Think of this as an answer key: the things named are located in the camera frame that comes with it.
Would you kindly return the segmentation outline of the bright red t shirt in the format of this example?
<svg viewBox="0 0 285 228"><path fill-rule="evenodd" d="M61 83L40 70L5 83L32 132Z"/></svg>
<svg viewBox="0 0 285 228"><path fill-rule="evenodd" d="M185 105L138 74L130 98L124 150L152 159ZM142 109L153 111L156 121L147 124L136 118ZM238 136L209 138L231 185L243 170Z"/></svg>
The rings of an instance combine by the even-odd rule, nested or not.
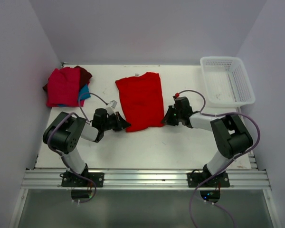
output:
<svg viewBox="0 0 285 228"><path fill-rule="evenodd" d="M161 78L158 73L125 77L115 82L126 121L131 124L126 132L137 132L149 127L163 127L164 118Z"/></svg>

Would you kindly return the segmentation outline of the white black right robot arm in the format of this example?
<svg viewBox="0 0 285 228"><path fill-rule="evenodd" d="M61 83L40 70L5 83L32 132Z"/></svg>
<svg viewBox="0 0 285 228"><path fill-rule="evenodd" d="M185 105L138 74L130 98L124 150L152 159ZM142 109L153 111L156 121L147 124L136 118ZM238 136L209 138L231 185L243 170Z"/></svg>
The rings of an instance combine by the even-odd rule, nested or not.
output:
<svg viewBox="0 0 285 228"><path fill-rule="evenodd" d="M179 123L191 128L202 129L213 133L217 152L213 158L204 165L202 172L188 173L188 185L214 186L219 180L225 178L225 170L233 159L243 154L253 146L253 139L239 114L223 114L217 117L213 114L203 114L193 111L188 98L174 98L174 105L168 107L162 119L163 125L177 126Z"/></svg>

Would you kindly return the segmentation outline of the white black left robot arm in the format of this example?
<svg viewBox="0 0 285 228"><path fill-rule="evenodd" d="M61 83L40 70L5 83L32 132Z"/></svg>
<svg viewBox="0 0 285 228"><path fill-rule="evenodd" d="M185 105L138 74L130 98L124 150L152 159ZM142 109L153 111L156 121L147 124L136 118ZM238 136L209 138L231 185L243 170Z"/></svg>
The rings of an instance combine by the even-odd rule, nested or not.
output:
<svg viewBox="0 0 285 228"><path fill-rule="evenodd" d="M108 108L96 109L90 123L76 113L61 112L45 130L43 143L57 153L66 166L66 172L62 174L63 184L82 187L93 179L77 149L79 139L98 143L106 131L119 132L130 126L119 112L109 111Z"/></svg>

